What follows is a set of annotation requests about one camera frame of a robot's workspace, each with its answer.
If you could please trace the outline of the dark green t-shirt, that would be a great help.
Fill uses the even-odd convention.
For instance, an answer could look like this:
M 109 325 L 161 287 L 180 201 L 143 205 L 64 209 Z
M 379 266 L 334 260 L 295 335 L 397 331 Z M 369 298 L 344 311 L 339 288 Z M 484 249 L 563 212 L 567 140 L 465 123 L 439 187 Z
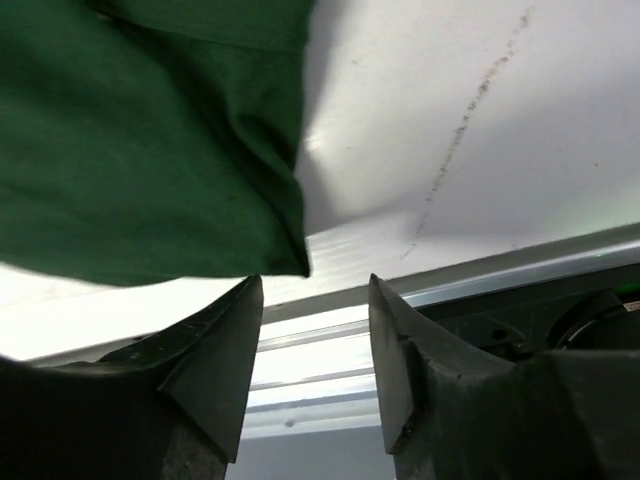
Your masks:
M 1 260 L 114 286 L 308 276 L 310 1 L 5 1 Z

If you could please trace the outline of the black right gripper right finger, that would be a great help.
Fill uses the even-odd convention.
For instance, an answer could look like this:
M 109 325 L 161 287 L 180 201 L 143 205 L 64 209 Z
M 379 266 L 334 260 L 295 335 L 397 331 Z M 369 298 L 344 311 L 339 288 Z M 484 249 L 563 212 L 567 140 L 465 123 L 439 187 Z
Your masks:
M 368 287 L 385 449 L 400 479 L 635 479 L 639 354 L 551 350 L 521 363 Z

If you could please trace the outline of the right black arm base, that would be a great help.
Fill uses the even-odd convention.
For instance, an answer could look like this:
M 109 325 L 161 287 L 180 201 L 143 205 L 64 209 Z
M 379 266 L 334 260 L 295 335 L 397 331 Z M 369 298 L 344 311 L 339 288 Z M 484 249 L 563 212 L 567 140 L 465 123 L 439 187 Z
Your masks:
M 639 266 L 421 306 L 467 343 L 510 361 L 550 349 L 639 348 Z

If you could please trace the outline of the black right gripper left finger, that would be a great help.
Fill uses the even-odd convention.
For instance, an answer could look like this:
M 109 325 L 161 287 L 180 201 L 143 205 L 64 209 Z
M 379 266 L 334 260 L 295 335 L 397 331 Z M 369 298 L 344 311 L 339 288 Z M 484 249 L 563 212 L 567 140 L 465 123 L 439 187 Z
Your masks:
M 94 362 L 1 362 L 5 479 L 221 479 L 237 458 L 259 277 Z

